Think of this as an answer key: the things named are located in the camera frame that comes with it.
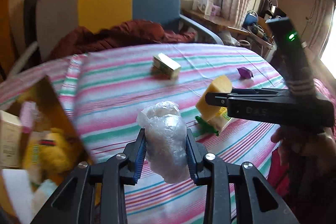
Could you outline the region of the person's right hand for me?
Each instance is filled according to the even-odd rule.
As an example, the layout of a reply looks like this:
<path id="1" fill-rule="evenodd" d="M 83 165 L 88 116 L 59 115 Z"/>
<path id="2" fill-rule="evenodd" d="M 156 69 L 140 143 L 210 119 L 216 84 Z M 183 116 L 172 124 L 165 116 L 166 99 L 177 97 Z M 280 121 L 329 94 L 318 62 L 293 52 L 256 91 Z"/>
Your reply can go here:
<path id="1" fill-rule="evenodd" d="M 335 138 L 330 128 L 322 133 L 309 135 L 293 127 L 280 127 L 270 138 L 279 143 L 280 163 L 287 164 L 295 156 L 304 156 L 316 160 L 321 173 L 335 168 Z"/>

